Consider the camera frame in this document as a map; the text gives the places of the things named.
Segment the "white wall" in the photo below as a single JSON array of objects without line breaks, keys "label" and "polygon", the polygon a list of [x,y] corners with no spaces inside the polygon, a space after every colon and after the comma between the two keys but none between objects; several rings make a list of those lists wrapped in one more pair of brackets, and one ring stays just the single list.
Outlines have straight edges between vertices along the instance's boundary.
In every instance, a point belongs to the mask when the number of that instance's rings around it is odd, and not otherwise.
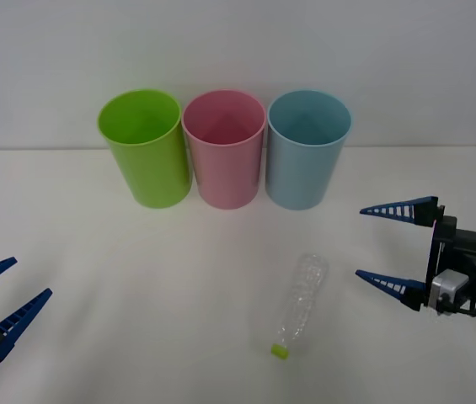
[{"label": "white wall", "polygon": [[0,0],[0,147],[103,146],[133,88],[341,97],[349,144],[476,144],[476,0]]}]

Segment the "white table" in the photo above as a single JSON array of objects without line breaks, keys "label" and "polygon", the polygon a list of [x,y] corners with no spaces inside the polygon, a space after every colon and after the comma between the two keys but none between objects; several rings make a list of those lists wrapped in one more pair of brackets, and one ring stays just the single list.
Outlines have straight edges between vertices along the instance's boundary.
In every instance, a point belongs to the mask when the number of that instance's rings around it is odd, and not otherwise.
[{"label": "white table", "polygon": [[[0,403],[476,403],[476,319],[416,313],[356,269],[425,278],[431,229],[359,215],[437,195],[476,231],[476,147],[345,148],[324,202],[263,186],[149,210],[110,153],[0,151],[0,320],[54,295],[0,365]],[[330,271],[303,340],[270,355],[303,252]]]}]

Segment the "cup rim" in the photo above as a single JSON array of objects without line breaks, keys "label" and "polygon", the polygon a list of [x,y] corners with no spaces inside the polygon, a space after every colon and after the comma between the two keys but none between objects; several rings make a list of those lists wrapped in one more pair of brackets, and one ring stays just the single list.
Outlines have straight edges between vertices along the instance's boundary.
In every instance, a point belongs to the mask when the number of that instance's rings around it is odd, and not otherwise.
[{"label": "cup rim", "polygon": [[[238,141],[236,143],[228,143],[226,145],[218,145],[217,143],[211,143],[209,141],[203,141],[202,139],[199,139],[198,137],[194,136],[193,134],[190,133],[189,129],[187,129],[187,126],[185,125],[185,120],[184,120],[184,116],[185,116],[185,111],[189,108],[189,106],[194,103],[198,98],[201,98],[201,97],[204,97],[206,96],[207,94],[211,94],[211,93],[225,93],[225,92],[230,92],[230,93],[241,93],[243,95],[246,95],[247,97],[251,98],[253,101],[255,101],[261,108],[262,108],[262,112],[264,113],[264,120],[262,122],[262,125],[260,126],[260,129],[258,129],[258,131],[256,133],[254,133],[254,135],[248,137],[247,139],[245,139],[244,141]],[[239,146],[239,145],[244,145],[245,143],[248,143],[250,141],[252,141],[253,139],[255,139],[256,137],[258,137],[260,134],[264,133],[264,129],[265,129],[265,124],[267,122],[267,113],[266,113],[266,110],[265,110],[265,107],[264,105],[251,93],[248,93],[246,91],[242,91],[242,90],[237,90],[237,89],[234,89],[234,88],[219,88],[217,90],[211,90],[211,91],[206,91],[202,94],[199,94],[197,95],[196,97],[194,97],[193,99],[190,100],[190,102],[185,106],[184,108],[184,111],[181,115],[181,125],[183,126],[184,130],[185,130],[185,133],[187,134],[187,137],[190,137],[191,139],[195,140],[195,141],[198,141],[199,143],[203,144],[203,145],[207,145],[207,146],[213,146],[213,147],[233,147],[233,146]]]},{"label": "cup rim", "polygon": [[[116,99],[118,98],[121,98],[121,97],[124,97],[126,95],[129,95],[129,94],[133,94],[133,93],[159,93],[159,94],[162,94],[168,98],[170,98],[172,101],[174,101],[174,103],[176,104],[176,106],[178,107],[178,119],[176,120],[176,122],[172,125],[172,128],[170,128],[167,132],[165,132],[164,134],[160,135],[158,138],[156,139],[153,139],[151,141],[144,141],[143,143],[122,143],[120,141],[115,141],[113,139],[110,139],[102,130],[101,130],[101,126],[100,126],[100,121],[101,121],[101,115],[103,114],[103,111],[111,104],[113,103],[114,101],[116,101]],[[152,143],[155,143],[156,141],[161,141],[162,139],[164,139],[165,137],[169,136],[172,132],[174,132],[174,130],[178,127],[179,125],[179,122],[181,121],[181,114],[182,114],[182,110],[181,110],[181,105],[179,105],[179,102],[178,100],[170,93],[167,93],[163,90],[158,90],[156,88],[138,88],[136,90],[131,90],[131,91],[126,91],[124,93],[121,93],[121,94],[118,94],[116,95],[115,97],[113,97],[110,101],[108,101],[104,107],[99,111],[99,115],[97,116],[97,128],[99,129],[99,133],[104,137],[105,140],[111,142],[111,143],[114,143],[115,145],[119,145],[119,146],[128,146],[128,147],[137,147],[137,146],[145,146],[145,145],[149,145],[149,144],[152,144]]]},{"label": "cup rim", "polygon": [[[275,129],[275,127],[271,123],[270,112],[271,112],[271,108],[273,107],[273,105],[280,98],[284,97],[285,95],[292,94],[292,93],[320,93],[322,95],[327,95],[328,97],[331,97],[331,98],[335,99],[336,101],[340,102],[346,108],[346,111],[348,111],[348,115],[350,116],[350,126],[348,127],[348,130],[346,131],[346,133],[344,133],[336,141],[330,141],[328,143],[322,143],[320,145],[308,145],[307,143],[300,143],[299,141],[293,141],[292,139],[288,139],[286,136],[282,135],[277,129]],[[333,94],[327,93],[327,92],[322,91],[322,90],[315,90],[315,89],[312,89],[312,88],[302,88],[302,89],[299,89],[299,90],[292,90],[292,91],[289,91],[289,92],[286,92],[286,93],[283,93],[283,94],[279,95],[277,98],[275,98],[273,101],[271,101],[271,104],[268,108],[267,116],[268,116],[268,125],[270,126],[271,130],[273,130],[273,132],[276,135],[278,135],[284,141],[288,141],[288,142],[290,142],[290,143],[292,143],[296,146],[300,146],[300,147],[320,148],[320,147],[336,145],[337,143],[342,142],[346,139],[346,137],[348,136],[348,134],[350,133],[350,131],[352,130],[352,127],[354,125],[354,117],[353,117],[352,113],[350,112],[350,110],[348,109],[348,107],[346,106],[345,103],[343,103],[338,97],[335,97]]]}]

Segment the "plastic bottle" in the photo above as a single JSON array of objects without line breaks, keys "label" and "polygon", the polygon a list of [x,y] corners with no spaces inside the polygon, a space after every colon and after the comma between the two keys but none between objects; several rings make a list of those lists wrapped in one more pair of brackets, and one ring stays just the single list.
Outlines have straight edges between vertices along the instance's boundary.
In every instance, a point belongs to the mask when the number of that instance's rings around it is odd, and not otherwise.
[{"label": "plastic bottle", "polygon": [[328,262],[316,254],[303,254],[294,269],[290,298],[271,353],[286,359],[289,347],[303,333],[314,308],[314,300],[328,271]]}]

